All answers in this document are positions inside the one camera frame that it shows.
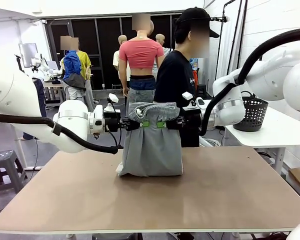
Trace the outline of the person in black t-shirt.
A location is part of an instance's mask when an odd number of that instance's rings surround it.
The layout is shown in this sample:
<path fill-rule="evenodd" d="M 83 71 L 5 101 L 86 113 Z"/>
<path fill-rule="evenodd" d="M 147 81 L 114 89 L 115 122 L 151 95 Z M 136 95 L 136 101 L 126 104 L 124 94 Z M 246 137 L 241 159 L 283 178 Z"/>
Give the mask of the person in black t-shirt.
<path fill-rule="evenodd" d="M 201 57 L 209 50 L 210 19 L 179 19 L 175 24 L 174 39 L 174 50 L 164 58 L 158 69 L 154 101 L 176 103 L 181 109 L 189 104 L 182 94 L 196 94 L 190 59 Z"/>

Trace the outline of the grey wall monitor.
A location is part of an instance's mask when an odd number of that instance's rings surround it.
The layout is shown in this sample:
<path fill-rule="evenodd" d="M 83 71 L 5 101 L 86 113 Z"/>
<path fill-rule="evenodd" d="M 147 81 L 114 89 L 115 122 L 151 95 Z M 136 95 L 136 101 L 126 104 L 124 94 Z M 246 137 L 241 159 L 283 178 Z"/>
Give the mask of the grey wall monitor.
<path fill-rule="evenodd" d="M 38 53 L 37 45 L 35 43 L 19 43 L 18 47 L 23 66 L 25 68 L 30 68 L 32 66 L 32 59 Z"/>

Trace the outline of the white side table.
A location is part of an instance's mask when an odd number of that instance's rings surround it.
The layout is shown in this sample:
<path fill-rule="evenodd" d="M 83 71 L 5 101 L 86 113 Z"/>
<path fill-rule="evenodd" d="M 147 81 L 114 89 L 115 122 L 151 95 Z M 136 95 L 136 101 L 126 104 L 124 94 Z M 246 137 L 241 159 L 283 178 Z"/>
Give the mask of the white side table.
<path fill-rule="evenodd" d="M 272 107 L 273 103 L 266 110 L 261 129 L 256 132 L 226 126 L 222 144 L 228 146 L 233 139 L 239 145 L 268 151 L 274 158 L 273 168 L 280 174 L 283 166 L 300 167 L 300 112 L 291 109 L 290 112 L 297 115 L 293 118 Z"/>

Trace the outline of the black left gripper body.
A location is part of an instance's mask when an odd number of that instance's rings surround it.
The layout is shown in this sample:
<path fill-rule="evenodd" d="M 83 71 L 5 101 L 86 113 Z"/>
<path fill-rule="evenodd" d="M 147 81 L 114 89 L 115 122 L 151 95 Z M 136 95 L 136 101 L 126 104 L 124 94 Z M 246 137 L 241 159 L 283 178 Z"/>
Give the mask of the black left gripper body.
<path fill-rule="evenodd" d="M 121 120 L 121 112 L 103 112 L 103 119 L 104 119 L 104 130 L 106 132 L 117 132 L 120 127 L 120 120 Z"/>

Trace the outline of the grey training pants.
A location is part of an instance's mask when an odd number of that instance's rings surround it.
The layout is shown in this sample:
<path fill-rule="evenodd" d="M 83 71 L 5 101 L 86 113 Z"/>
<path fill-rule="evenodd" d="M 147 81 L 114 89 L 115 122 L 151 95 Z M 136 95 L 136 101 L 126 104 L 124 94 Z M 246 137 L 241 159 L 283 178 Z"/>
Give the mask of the grey training pants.
<path fill-rule="evenodd" d="M 125 134 L 122 162 L 118 176 L 138 177 L 180 176 L 183 174 L 182 145 L 179 131 L 163 126 L 176 120 L 180 108 L 174 102 L 129 103 L 128 119 L 139 124 L 138 129 Z"/>

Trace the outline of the blue jeans mannequin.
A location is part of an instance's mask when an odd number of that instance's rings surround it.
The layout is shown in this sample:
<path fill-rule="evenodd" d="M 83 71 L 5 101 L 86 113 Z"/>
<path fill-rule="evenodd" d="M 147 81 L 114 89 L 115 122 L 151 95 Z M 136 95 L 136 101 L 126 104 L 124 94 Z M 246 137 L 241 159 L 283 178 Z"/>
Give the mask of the blue jeans mannequin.
<path fill-rule="evenodd" d="M 43 83 L 39 78 L 35 78 L 35 77 L 32 78 L 32 81 L 36 87 L 41 116 L 46 117 L 47 113 L 46 113 L 45 93 L 44 93 Z"/>

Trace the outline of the black tripod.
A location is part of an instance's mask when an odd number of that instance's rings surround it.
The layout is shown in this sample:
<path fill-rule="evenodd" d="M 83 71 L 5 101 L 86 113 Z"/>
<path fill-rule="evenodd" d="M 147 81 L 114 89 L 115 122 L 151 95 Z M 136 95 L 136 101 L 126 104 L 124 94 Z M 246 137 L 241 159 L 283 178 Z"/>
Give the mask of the black tripod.
<path fill-rule="evenodd" d="M 18 56 L 17 54 L 15 54 L 15 58 L 16 58 L 19 70 L 24 73 L 25 71 L 23 70 L 22 65 L 21 65 L 21 57 Z"/>

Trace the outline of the black light stand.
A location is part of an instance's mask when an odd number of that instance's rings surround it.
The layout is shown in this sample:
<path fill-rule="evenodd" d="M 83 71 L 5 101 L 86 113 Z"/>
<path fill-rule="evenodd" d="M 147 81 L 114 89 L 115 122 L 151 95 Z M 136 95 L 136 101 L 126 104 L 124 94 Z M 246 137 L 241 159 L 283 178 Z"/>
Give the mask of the black light stand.
<path fill-rule="evenodd" d="M 223 6 L 215 79 L 239 68 L 248 0 L 229 0 Z"/>

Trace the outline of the cluttered background table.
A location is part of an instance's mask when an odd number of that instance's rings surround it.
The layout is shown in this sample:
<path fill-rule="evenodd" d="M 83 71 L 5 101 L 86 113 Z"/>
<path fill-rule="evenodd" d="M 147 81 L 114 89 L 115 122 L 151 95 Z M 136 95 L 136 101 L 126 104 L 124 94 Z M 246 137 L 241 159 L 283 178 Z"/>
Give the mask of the cluttered background table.
<path fill-rule="evenodd" d="M 59 107 L 66 100 L 66 94 L 62 84 L 43 82 L 43 90 L 47 108 Z"/>

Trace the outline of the grey plastic stool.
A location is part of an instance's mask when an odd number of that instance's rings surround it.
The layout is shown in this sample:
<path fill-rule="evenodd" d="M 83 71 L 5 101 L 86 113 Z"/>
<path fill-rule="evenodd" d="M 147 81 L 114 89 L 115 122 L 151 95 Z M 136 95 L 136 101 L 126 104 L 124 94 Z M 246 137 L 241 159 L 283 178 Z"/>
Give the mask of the grey plastic stool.
<path fill-rule="evenodd" d="M 14 150 L 0 151 L 0 191 L 13 189 L 19 193 L 27 174 Z"/>

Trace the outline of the bald mannequin cream shirt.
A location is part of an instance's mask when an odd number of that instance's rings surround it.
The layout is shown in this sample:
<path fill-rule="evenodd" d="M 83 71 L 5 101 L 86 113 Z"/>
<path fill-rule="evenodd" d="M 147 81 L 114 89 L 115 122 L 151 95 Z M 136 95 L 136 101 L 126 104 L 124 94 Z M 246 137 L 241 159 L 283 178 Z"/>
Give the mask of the bald mannequin cream shirt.
<path fill-rule="evenodd" d="M 121 46 L 123 43 L 125 43 L 127 41 L 127 36 L 126 35 L 120 35 L 118 37 L 118 43 Z M 119 50 L 115 51 L 113 54 L 113 61 L 112 61 L 112 65 L 115 68 L 115 70 L 117 72 L 119 72 Z"/>

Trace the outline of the mannequin with yellow shirt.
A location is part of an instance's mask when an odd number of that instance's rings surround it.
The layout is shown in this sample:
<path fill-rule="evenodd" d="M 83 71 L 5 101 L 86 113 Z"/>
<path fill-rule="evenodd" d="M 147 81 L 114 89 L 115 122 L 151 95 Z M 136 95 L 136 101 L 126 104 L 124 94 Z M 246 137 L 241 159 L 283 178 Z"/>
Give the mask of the mannequin with yellow shirt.
<path fill-rule="evenodd" d="M 92 64 L 86 52 L 77 50 L 76 53 L 79 57 L 80 64 L 81 64 L 80 74 L 85 80 L 86 91 L 84 96 L 84 102 L 86 103 L 88 110 L 92 112 L 95 108 L 93 91 L 91 86 L 91 65 Z"/>

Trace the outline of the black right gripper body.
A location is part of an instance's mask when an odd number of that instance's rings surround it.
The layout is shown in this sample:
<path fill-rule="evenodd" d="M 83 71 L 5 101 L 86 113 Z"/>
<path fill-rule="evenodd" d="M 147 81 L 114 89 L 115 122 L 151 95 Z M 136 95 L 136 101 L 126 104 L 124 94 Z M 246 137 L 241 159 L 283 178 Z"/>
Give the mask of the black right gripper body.
<path fill-rule="evenodd" d="M 202 125 L 202 112 L 200 109 L 182 110 L 184 124 L 182 129 L 198 130 Z"/>

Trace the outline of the small white humanoid robot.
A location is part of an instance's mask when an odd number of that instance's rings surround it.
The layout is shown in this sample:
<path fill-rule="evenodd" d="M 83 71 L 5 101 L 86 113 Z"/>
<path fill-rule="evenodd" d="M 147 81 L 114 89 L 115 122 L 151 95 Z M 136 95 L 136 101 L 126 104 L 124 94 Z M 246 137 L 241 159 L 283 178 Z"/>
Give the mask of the small white humanoid robot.
<path fill-rule="evenodd" d="M 48 61 L 41 53 L 36 53 L 31 59 L 31 71 L 33 79 L 41 79 L 44 82 L 51 82 L 63 73 L 62 69 L 58 69 L 56 63 L 54 63 L 54 67 L 50 67 Z"/>

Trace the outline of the black perforated plastic basket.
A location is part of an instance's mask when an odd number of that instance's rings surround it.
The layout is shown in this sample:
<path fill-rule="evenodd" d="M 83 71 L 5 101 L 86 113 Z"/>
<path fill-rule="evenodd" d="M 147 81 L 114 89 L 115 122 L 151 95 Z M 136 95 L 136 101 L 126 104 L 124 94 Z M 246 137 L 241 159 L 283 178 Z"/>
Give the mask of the black perforated plastic basket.
<path fill-rule="evenodd" d="M 245 115 L 242 121 L 233 125 L 233 128 L 242 132 L 257 132 L 262 127 L 269 103 L 249 91 L 241 93 L 248 94 L 242 97 Z"/>

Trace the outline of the mannequin with red top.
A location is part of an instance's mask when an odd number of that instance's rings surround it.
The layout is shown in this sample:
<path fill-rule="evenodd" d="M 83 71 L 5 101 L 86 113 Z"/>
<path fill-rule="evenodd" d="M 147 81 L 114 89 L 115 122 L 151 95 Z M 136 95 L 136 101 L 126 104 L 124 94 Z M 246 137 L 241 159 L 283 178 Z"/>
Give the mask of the mannequin with red top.
<path fill-rule="evenodd" d="M 156 63 L 160 67 L 165 57 L 162 45 L 149 38 L 154 29 L 149 14 L 134 14 L 132 28 L 136 37 L 120 46 L 118 56 L 119 79 L 127 97 L 126 113 L 130 103 L 153 102 L 156 90 L 153 66 Z"/>

